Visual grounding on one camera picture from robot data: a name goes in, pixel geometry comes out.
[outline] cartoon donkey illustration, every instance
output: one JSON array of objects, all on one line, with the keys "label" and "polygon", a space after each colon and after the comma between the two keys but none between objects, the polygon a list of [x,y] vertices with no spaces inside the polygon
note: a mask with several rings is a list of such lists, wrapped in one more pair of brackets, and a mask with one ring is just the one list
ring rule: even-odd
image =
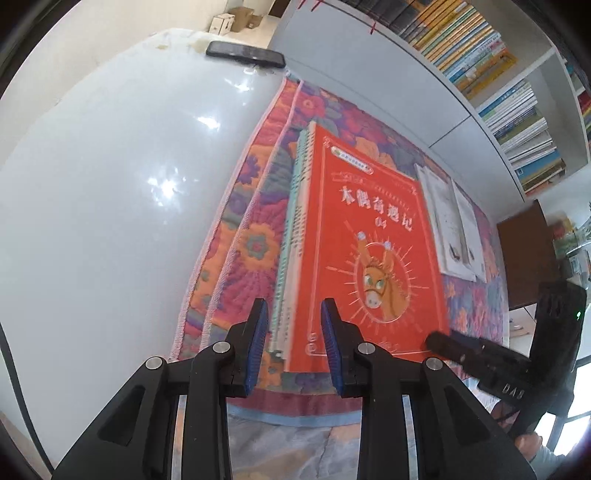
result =
[{"label": "cartoon donkey illustration", "polygon": [[370,309],[382,308],[384,320],[400,317],[410,302],[410,295],[396,280],[394,256],[389,242],[384,243],[382,261],[369,254],[365,233],[357,234],[359,260],[363,265],[363,290],[365,304]]}]

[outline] metal screw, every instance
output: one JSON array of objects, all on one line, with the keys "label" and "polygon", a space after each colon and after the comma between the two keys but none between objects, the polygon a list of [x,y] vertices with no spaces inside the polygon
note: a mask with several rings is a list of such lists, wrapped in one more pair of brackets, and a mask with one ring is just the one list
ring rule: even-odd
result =
[{"label": "metal screw", "polygon": [[443,362],[434,356],[427,358],[426,364],[431,370],[441,370],[443,367]]},{"label": "metal screw", "polygon": [[230,350],[230,344],[228,342],[217,342],[213,344],[213,351],[216,353],[226,353]]},{"label": "metal screw", "polygon": [[357,350],[364,355],[371,355],[375,352],[375,345],[373,343],[363,342],[357,346]]},{"label": "metal screw", "polygon": [[156,370],[162,366],[162,359],[159,356],[152,356],[146,360],[146,368],[148,370]]}]

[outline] white book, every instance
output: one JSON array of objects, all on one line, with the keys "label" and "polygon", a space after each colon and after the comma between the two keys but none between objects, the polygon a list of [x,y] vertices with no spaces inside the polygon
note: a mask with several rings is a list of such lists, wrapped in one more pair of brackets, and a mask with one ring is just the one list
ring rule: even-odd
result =
[{"label": "white book", "polygon": [[545,157],[546,155],[551,154],[554,150],[556,150],[556,145],[554,145],[553,142],[550,142],[548,146],[544,148],[539,148],[531,154],[526,155],[525,157],[519,158],[518,160],[511,160],[511,165],[515,169],[523,168],[526,165],[529,165],[530,163],[533,163],[536,160],[539,160]]},{"label": "white book", "polygon": [[552,142],[552,137],[550,136],[550,133],[547,130],[545,130],[543,132],[540,132],[534,138],[523,143],[519,147],[515,147],[515,148],[512,148],[511,150],[509,150],[507,152],[507,156],[509,157],[510,160],[512,160],[513,158],[517,158],[520,155],[528,154],[534,148],[536,148],[540,145],[546,144],[548,142]]},{"label": "white book", "polygon": [[453,193],[457,201],[457,207],[462,221],[462,230],[464,233],[464,243],[467,250],[467,260],[470,269],[480,278],[486,282],[486,268],[484,263],[484,250],[482,248],[482,241],[480,240],[480,232],[478,231],[478,223],[476,222],[476,215],[474,207],[470,200],[460,192],[457,188],[456,182],[452,180]]},{"label": "white book", "polygon": [[541,118],[536,123],[526,128],[510,140],[501,144],[501,148],[503,149],[503,151],[507,152],[512,148],[518,147],[519,145],[522,145],[523,143],[530,140],[531,138],[534,138],[534,136],[536,136],[541,131],[545,130],[547,127],[548,123],[546,122],[546,119]]},{"label": "white book", "polygon": [[476,281],[476,277],[486,281],[484,254],[472,204],[453,181],[441,179],[427,167],[417,166],[417,174],[441,273],[469,281]]},{"label": "white book", "polygon": [[520,97],[516,98],[514,102],[507,103],[507,105],[499,110],[498,113],[495,113],[492,117],[486,119],[486,125],[488,127],[496,125],[499,121],[511,115],[515,108],[519,107],[522,103],[530,100],[531,98],[535,98],[534,92],[532,90],[523,93]]},{"label": "white book", "polygon": [[508,113],[505,117],[500,119],[498,122],[495,122],[493,125],[490,126],[490,129],[493,135],[496,135],[500,130],[504,129],[507,125],[509,125],[514,120],[518,119],[521,115],[526,113],[532,107],[538,105],[538,99],[535,96],[531,96],[527,99],[523,104],[517,106],[513,111]]}]

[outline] person's hand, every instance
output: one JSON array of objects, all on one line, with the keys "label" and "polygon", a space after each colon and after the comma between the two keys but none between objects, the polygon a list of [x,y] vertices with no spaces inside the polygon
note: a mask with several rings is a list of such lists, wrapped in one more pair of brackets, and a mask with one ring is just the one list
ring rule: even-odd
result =
[{"label": "person's hand", "polygon": [[[507,405],[501,400],[497,402],[497,404],[492,409],[491,416],[495,420],[501,419],[511,413],[512,409],[513,407]],[[517,415],[519,415],[519,412],[515,412],[515,414],[508,419],[500,421],[499,426],[508,432],[511,429],[511,426],[515,423]],[[538,450],[542,446],[542,437],[540,437],[537,433],[527,433],[525,435],[520,435],[515,439],[515,446],[525,457],[525,459],[530,462],[536,456]]]},{"label": "person's hand", "polygon": [[[502,400],[499,400],[496,403],[496,405],[494,406],[494,408],[492,409],[491,416],[495,420],[498,420],[498,419],[505,417],[506,415],[508,415],[512,411],[513,411],[513,407],[511,407],[509,404],[503,402]],[[515,419],[517,418],[517,415],[519,415],[518,411],[516,411],[515,414],[513,414],[508,419],[498,422],[499,427],[501,427],[504,431],[508,432],[511,429],[512,425],[515,423]]]},{"label": "person's hand", "polygon": [[531,462],[542,446],[542,437],[537,433],[519,435],[515,439],[515,446],[528,462]]}]

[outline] stack of books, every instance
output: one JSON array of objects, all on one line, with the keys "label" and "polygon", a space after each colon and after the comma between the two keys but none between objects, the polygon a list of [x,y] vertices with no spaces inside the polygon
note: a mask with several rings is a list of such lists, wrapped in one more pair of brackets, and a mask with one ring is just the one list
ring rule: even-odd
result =
[{"label": "stack of books", "polygon": [[530,83],[522,80],[480,112],[529,196],[547,188],[566,172],[537,103]]},{"label": "stack of books", "polygon": [[589,97],[587,92],[579,95],[579,106],[581,107],[585,129],[587,130],[587,141],[589,141],[591,140],[591,97]]},{"label": "stack of books", "polygon": [[400,36],[430,60],[468,99],[511,68],[517,59],[495,31],[469,3],[426,0],[409,5]]}]

